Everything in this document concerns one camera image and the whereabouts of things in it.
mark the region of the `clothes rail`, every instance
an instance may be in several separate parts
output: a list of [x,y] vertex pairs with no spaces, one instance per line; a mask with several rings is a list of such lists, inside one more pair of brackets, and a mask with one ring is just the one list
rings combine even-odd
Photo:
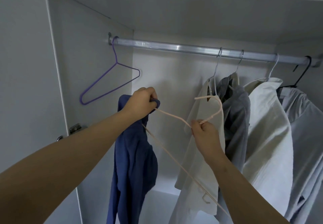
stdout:
[[[111,44],[112,38],[109,35],[109,44]],[[163,42],[154,42],[154,41],[143,41],[143,40],[131,40],[116,38],[114,45],[122,45],[136,48],[144,48],[151,50],[160,50],[160,51],[174,51],[174,52],[183,52],[191,54],[200,54],[200,55],[209,55],[209,56],[218,56],[220,48],[205,47],[205,46],[194,46],[194,45],[182,45],[182,44],[173,44],[173,43],[163,43]],[[260,53],[252,51],[242,51],[242,50],[230,50],[222,48],[221,57],[228,58],[238,58],[241,59],[243,53],[243,60],[255,60],[255,61],[264,61],[264,62],[275,62],[277,55],[275,53]],[[289,63],[296,65],[308,65],[308,58],[306,57],[294,57],[294,56],[285,56],[279,55],[280,63]],[[321,59],[312,59],[312,67],[319,67]]]

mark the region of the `navy blue garment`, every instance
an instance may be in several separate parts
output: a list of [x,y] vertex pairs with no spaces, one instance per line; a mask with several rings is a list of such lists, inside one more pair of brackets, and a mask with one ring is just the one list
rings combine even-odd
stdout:
[[[119,98],[118,112],[130,97]],[[153,101],[158,108],[160,101]],[[116,140],[107,224],[115,224],[117,213],[120,224],[138,224],[145,195],[156,183],[157,158],[142,126],[147,122],[148,115],[130,125]]]

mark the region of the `closet door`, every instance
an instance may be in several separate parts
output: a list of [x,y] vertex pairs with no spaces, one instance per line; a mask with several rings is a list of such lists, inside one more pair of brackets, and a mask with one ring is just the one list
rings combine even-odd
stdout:
[[[67,136],[46,2],[0,0],[0,172]],[[46,223],[81,223],[75,190]]]

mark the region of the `white shirt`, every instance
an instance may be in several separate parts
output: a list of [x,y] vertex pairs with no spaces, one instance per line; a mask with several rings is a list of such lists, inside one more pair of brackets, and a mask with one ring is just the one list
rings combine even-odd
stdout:
[[276,89],[278,78],[244,86],[250,98],[250,125],[243,175],[280,214],[285,215],[293,184],[293,141],[289,119]]
[[[206,81],[202,87],[202,90],[200,91],[199,96],[208,95],[208,84],[209,82]],[[209,93],[212,95],[211,87],[209,87]],[[220,105],[213,98],[209,100],[196,100],[187,121],[190,124],[192,119],[206,119],[212,114],[216,113],[219,109]],[[218,129],[221,148],[224,151],[225,139],[223,128],[223,111],[218,113],[209,122]],[[186,126],[184,130],[187,133],[192,133],[191,128],[188,126]],[[191,136],[182,166],[184,169],[189,171],[189,173],[217,200],[219,185],[212,169],[204,161],[202,154],[198,151],[193,136]],[[200,189],[183,170],[181,170],[178,175],[175,187],[180,189],[181,193],[169,223],[191,223],[199,210],[211,215],[216,214],[217,205],[209,196],[204,196],[204,191]]]

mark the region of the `closet ceiling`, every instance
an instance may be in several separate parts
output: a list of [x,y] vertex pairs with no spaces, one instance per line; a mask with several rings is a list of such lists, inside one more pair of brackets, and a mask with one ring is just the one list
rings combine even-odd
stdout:
[[323,36],[323,1],[76,1],[134,30],[263,43]]

